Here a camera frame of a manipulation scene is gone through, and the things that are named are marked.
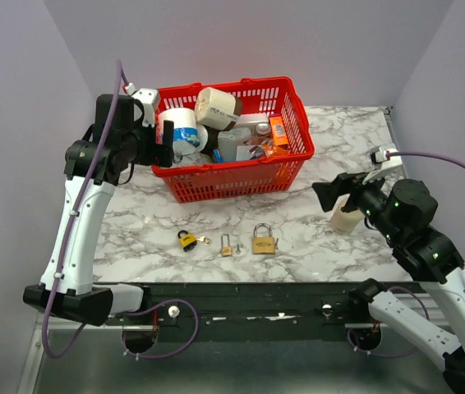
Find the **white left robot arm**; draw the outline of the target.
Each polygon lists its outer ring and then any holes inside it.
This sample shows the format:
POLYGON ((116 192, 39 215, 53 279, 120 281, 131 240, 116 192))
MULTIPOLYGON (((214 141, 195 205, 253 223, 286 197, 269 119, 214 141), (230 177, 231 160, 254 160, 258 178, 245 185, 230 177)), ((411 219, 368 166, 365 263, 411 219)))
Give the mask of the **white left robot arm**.
POLYGON ((156 141, 155 89, 113 96, 101 94, 94 123, 65 152, 65 200, 53 252, 39 283, 24 289, 25 304, 50 315, 94 326, 124 314, 145 323, 152 305, 139 285, 95 286, 93 264, 108 203, 120 175, 137 165, 171 167, 173 122, 167 141, 156 141))

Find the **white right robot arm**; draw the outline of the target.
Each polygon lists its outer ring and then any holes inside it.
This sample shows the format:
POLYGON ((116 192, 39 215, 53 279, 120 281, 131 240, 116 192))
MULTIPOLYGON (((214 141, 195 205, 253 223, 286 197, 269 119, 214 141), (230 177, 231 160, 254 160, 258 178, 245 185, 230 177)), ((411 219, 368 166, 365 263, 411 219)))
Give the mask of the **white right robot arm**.
POLYGON ((465 393, 465 266, 453 242, 431 226, 437 201, 421 181, 397 181, 388 195, 382 181, 366 174, 342 173, 312 185, 321 208, 331 211, 346 195, 343 211, 360 211, 386 239, 398 264, 438 305, 451 331, 409 309, 385 285, 368 279, 354 288, 349 315, 373 318, 392 328, 429 358, 455 393, 465 393))

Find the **small brass padlock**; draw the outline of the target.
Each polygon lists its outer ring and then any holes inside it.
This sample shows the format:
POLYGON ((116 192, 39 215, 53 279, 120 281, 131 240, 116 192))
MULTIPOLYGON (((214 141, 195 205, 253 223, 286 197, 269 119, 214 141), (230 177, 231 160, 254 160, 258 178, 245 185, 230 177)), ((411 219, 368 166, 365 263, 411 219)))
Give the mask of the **small brass padlock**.
POLYGON ((230 237, 228 233, 223 233, 220 237, 221 249, 220 254, 222 257, 229 257, 233 255, 233 248, 231 246, 230 237))

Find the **large brass padlock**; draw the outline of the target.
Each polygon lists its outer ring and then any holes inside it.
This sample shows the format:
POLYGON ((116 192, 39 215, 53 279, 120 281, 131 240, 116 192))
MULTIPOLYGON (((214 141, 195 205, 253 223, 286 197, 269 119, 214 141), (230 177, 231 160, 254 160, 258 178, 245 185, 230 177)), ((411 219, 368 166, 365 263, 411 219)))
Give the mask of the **large brass padlock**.
POLYGON ((258 223, 253 230, 253 254, 275 254, 276 242, 269 224, 258 223))

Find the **small silver keys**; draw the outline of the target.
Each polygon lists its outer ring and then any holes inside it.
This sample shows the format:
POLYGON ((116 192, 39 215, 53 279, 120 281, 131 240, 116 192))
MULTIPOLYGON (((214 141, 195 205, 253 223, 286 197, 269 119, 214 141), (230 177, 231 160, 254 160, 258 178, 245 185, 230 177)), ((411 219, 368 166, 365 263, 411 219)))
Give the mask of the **small silver keys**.
POLYGON ((209 246, 212 243, 211 239, 208 238, 207 236, 198 236, 196 237, 196 241, 203 243, 205 246, 209 246))

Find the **yellow padlock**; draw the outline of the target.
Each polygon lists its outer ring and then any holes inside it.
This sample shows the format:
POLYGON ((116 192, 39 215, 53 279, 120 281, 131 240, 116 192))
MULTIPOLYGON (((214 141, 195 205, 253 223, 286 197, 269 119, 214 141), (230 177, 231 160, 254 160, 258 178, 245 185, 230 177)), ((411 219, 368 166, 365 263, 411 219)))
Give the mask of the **yellow padlock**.
POLYGON ((195 236, 185 230, 180 230, 177 234, 177 238, 184 252, 188 252, 197 246, 198 240, 195 236))

